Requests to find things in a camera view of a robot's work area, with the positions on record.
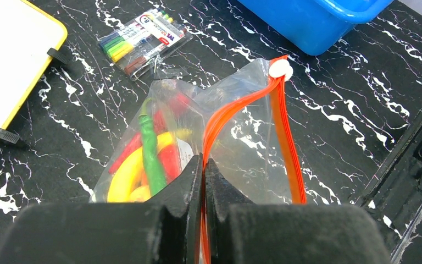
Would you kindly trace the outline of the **green vegetable toy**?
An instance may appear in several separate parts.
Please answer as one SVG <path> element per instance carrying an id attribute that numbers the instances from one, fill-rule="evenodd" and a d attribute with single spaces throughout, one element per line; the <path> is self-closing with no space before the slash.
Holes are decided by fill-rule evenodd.
<path id="1" fill-rule="evenodd" d="M 147 105 L 150 98 L 145 99 L 138 116 L 142 142 L 143 168 L 146 172 L 151 196 L 156 195 L 166 187 L 166 177 L 163 165 L 158 157 L 158 140 L 154 131 L 154 121 L 148 114 Z"/>

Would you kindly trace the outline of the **clear zip top bag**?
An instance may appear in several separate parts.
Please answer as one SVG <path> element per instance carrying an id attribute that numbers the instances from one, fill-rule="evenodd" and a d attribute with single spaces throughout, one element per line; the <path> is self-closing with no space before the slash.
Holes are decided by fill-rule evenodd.
<path id="1" fill-rule="evenodd" d="M 205 188 L 209 160 L 214 160 L 224 178 L 255 204 L 306 202 L 285 99 L 285 85 L 292 75 L 288 57 L 281 56 L 255 59 L 205 90 L 178 79 L 151 83 L 145 99 L 151 99 L 147 109 L 152 118 L 157 110 L 168 109 L 168 100 L 176 95 L 191 99 L 181 116 L 163 116 L 166 131 L 186 128 L 193 132 L 187 140 L 177 142 L 182 172 L 193 156 L 203 157 L 199 262 L 211 263 Z M 106 202 L 106 194 L 112 179 L 109 168 L 140 132 L 141 106 L 96 184 L 91 202 L 134 203 Z"/>

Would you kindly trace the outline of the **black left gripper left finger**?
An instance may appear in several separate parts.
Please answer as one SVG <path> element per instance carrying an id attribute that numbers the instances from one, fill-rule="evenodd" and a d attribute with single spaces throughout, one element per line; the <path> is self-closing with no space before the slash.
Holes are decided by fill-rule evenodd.
<path id="1" fill-rule="evenodd" d="M 198 263 L 202 155 L 146 202 L 45 203 L 23 209 L 0 263 Z"/>

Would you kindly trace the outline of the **yellow banana toy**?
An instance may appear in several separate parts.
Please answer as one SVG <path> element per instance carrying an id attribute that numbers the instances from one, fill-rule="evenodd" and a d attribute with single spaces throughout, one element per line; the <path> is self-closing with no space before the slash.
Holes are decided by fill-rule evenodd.
<path id="1" fill-rule="evenodd" d="M 158 155 L 168 145 L 175 145 L 178 149 L 177 142 L 187 140 L 192 134 L 192 130 L 186 128 L 157 134 Z M 112 179 L 106 194 L 106 202 L 129 202 L 129 196 L 136 188 L 141 185 L 149 185 L 142 161 L 141 146 L 125 159 L 115 173 L 108 172 Z"/>

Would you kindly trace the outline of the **red chili pepper toy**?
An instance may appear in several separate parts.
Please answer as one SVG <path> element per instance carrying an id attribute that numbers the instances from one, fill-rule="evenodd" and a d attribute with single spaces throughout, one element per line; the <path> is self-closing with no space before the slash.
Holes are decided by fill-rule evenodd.
<path id="1" fill-rule="evenodd" d="M 169 99 L 167 102 L 168 109 L 157 110 L 153 115 L 154 132 L 158 134 L 166 131 L 166 122 L 163 116 L 164 113 L 172 114 L 173 117 L 177 118 L 184 113 L 190 101 L 191 99 L 183 94 L 176 95 Z M 111 165 L 108 172 L 110 174 L 115 173 L 125 159 L 141 146 L 141 134 L 138 132 L 126 145 L 120 156 L 114 161 L 113 165 Z"/>

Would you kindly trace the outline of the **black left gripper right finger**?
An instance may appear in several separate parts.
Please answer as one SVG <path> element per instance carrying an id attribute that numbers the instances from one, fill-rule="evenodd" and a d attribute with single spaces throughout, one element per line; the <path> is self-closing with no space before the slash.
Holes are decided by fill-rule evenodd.
<path id="1" fill-rule="evenodd" d="M 376 222 L 352 205 L 256 204 L 214 160 L 205 169 L 211 263 L 390 263 Z"/>

